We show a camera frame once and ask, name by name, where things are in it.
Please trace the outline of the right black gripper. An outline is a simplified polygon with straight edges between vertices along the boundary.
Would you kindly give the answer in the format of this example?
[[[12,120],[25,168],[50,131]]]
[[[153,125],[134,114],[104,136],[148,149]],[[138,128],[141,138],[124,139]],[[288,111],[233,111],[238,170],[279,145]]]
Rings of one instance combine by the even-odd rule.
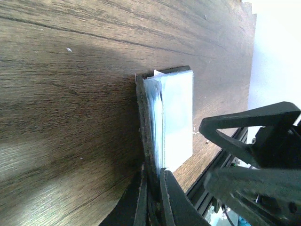
[[[206,117],[199,126],[207,140],[258,168],[214,170],[204,182],[206,190],[253,226],[301,224],[300,115],[295,104],[279,102]]]

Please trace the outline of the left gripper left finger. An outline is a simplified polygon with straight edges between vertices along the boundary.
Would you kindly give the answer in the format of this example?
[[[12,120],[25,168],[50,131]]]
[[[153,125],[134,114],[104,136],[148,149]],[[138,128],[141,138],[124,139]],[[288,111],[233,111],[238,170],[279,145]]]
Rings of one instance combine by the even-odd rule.
[[[144,226],[147,215],[147,174],[144,165],[135,174],[120,200],[101,226]]]

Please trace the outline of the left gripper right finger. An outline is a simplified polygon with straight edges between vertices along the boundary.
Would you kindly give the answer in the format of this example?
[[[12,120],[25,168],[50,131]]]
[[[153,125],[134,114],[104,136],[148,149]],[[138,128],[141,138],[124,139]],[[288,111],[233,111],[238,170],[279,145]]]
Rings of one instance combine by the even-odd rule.
[[[164,226],[208,226],[189,201],[172,172],[160,171],[162,223]]]

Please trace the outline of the black card holder wallet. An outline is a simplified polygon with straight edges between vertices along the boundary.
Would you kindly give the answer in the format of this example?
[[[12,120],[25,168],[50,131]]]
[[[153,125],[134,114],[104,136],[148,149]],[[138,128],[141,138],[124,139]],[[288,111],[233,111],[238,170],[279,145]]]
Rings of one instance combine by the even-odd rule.
[[[193,76],[186,65],[135,77],[150,226],[163,224],[161,169],[174,171],[192,156]]]

